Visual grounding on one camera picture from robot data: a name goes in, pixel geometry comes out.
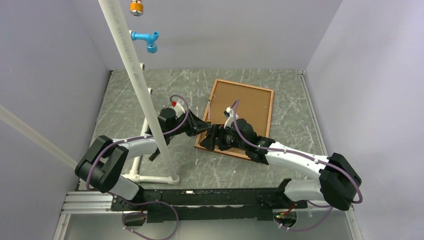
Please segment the red wooden picture frame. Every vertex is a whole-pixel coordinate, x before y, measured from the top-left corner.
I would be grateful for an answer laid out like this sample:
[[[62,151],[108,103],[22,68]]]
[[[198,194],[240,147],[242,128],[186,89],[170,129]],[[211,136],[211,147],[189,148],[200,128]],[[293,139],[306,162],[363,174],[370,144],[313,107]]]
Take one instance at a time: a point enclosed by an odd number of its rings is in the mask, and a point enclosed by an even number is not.
[[[239,100],[238,116],[245,119],[259,136],[269,136],[274,90],[217,78],[208,99],[211,108],[204,111],[202,120],[224,124],[224,111]]]

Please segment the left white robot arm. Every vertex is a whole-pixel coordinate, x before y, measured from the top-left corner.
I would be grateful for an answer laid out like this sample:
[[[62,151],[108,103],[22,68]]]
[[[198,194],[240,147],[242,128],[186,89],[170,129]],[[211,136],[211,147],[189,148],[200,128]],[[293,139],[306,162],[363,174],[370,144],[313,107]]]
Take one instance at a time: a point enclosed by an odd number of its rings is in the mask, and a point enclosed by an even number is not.
[[[157,117],[165,142],[179,134],[197,136],[211,129],[209,122],[183,110],[177,115],[176,108],[166,107]],[[143,155],[156,156],[160,153],[150,131],[128,139],[111,139],[101,135],[95,139],[85,155],[76,165],[74,173],[89,186],[101,193],[110,193],[124,199],[131,210],[139,209],[144,201],[144,189],[136,182],[124,177],[121,172],[126,160]]]

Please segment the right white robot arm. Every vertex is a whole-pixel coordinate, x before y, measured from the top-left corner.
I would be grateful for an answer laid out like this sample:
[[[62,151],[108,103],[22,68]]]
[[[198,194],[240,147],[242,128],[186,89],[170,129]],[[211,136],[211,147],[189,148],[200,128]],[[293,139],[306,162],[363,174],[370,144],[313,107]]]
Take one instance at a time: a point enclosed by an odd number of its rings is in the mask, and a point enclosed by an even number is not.
[[[347,211],[352,204],[361,203],[361,178],[348,160],[339,153],[316,155],[287,147],[272,138],[257,135],[245,119],[225,127],[213,124],[200,146],[213,151],[238,149],[256,163],[293,169],[309,180],[285,179],[275,194],[276,203],[287,208],[298,201],[325,201],[331,207]]]

